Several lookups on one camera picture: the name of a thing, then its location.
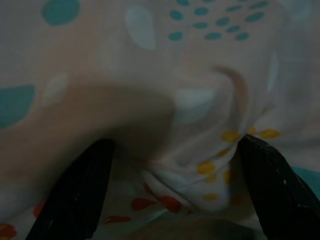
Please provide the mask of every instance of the teal dot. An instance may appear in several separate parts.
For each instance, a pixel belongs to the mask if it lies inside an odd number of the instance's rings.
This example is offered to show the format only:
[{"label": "teal dot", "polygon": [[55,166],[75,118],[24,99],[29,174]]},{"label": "teal dot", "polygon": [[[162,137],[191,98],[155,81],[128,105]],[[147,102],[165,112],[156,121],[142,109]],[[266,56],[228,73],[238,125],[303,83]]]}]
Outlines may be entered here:
[{"label": "teal dot", "polygon": [[0,128],[6,128],[23,119],[35,97],[32,85],[0,88]]},{"label": "teal dot", "polygon": [[234,25],[229,27],[227,30],[225,30],[228,34],[232,34],[235,32],[238,32],[240,30],[240,26],[239,25]]},{"label": "teal dot", "polygon": [[170,11],[170,16],[172,19],[177,20],[177,21],[180,21],[184,18],[184,15],[180,11],[177,11],[177,10]]},{"label": "teal dot", "polygon": [[238,41],[244,41],[247,40],[250,37],[249,33],[243,32],[235,36],[235,39]]},{"label": "teal dot", "polygon": [[210,32],[204,35],[205,40],[218,40],[221,38],[221,34],[219,32]]},{"label": "teal dot", "polygon": [[179,41],[183,38],[182,32],[176,31],[169,34],[169,39],[172,41]]},{"label": "teal dot", "polygon": [[228,25],[228,23],[230,22],[230,18],[229,17],[223,17],[218,19],[215,24],[217,24],[220,27],[226,26]]},{"label": "teal dot", "polygon": [[206,7],[198,7],[194,10],[194,14],[198,16],[206,15],[209,12],[209,9]]},{"label": "teal dot", "polygon": [[207,22],[196,22],[194,23],[192,26],[195,28],[195,29],[205,29],[208,27],[208,23]]},{"label": "teal dot", "polygon": [[58,26],[74,20],[79,11],[78,0],[50,0],[42,8],[42,17],[49,25]]},{"label": "teal dot", "polygon": [[253,23],[256,22],[260,19],[262,19],[265,16],[265,14],[263,12],[256,12],[248,17],[245,18],[245,21],[248,23]]},{"label": "teal dot", "polygon": [[189,0],[176,0],[176,2],[181,5],[181,6],[189,6],[190,5],[190,2]]},{"label": "teal dot", "polygon": [[226,9],[227,12],[234,12],[234,11],[237,11],[237,10],[240,10],[242,9],[242,6],[241,5],[236,5],[236,6],[230,6]]},{"label": "teal dot", "polygon": [[259,9],[259,8],[266,7],[268,4],[269,4],[268,1],[261,1],[261,2],[258,2],[258,3],[251,5],[249,8],[250,9]]}]

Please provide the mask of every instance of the polka dot fabric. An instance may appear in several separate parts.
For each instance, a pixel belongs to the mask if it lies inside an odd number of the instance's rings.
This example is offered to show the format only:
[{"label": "polka dot fabric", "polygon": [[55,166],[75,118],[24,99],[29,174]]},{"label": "polka dot fabric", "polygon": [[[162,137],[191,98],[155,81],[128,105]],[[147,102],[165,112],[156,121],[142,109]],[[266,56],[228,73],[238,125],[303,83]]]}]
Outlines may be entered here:
[{"label": "polka dot fabric", "polygon": [[26,238],[52,183],[111,129],[132,155],[115,157],[95,240],[159,218],[251,219],[245,134],[315,183],[318,12],[308,0],[1,3],[0,240]]}]

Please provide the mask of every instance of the fabric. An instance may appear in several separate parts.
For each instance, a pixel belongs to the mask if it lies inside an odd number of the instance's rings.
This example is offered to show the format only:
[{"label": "fabric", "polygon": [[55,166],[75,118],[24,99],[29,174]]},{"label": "fabric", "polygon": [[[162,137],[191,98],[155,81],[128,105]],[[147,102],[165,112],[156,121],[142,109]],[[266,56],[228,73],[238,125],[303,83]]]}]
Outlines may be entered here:
[{"label": "fabric", "polygon": [[315,0],[2,0],[0,240],[24,239],[63,170],[109,135],[124,147],[95,239],[160,218],[258,228],[235,155],[244,134],[319,178],[319,12]]}]

